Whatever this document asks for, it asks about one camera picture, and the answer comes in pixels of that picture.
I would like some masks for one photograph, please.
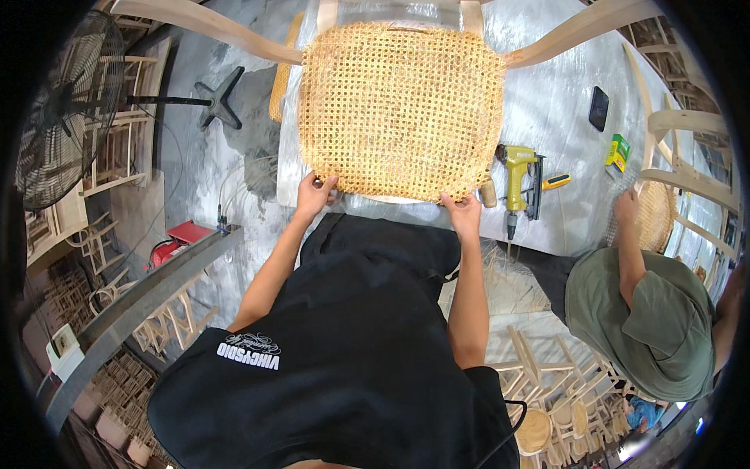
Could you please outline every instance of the green box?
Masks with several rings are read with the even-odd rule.
[[[630,154],[630,145],[620,134],[612,136],[612,145],[610,146],[607,161],[604,163],[607,173],[615,179],[621,179],[625,172],[625,166],[628,163]]]

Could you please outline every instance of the screwdriver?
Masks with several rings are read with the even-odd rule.
[[[557,176],[553,176],[549,179],[545,179],[541,182],[541,189],[543,191],[546,191],[547,189],[557,189],[558,187],[564,186],[570,182],[570,175],[569,174],[559,174]],[[533,191],[533,188],[529,188],[526,190],[521,191],[522,194],[525,194],[526,192]],[[498,200],[505,200],[508,196],[501,197]]]

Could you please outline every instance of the rattan cane webbing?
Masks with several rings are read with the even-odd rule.
[[[552,422],[542,410],[529,409],[526,418],[515,432],[516,443],[521,452],[531,455],[540,452],[550,439]]]
[[[638,247],[663,252],[677,218],[677,195],[661,182],[646,181],[638,196],[635,230]]]
[[[437,202],[489,178],[506,65],[481,37],[353,23],[302,54],[302,160],[338,189]]]

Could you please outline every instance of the fan guard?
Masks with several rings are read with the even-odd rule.
[[[25,121],[16,166],[24,209],[45,209],[78,183],[104,144],[120,103],[125,43],[90,11],[55,58]]]

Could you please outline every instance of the yellow screwdriver handle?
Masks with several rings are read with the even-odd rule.
[[[568,184],[570,182],[570,175],[569,174],[559,174],[558,176],[551,177],[549,179],[546,179],[541,184],[541,189],[543,191],[546,191],[547,189],[555,189],[560,187],[561,185]]]

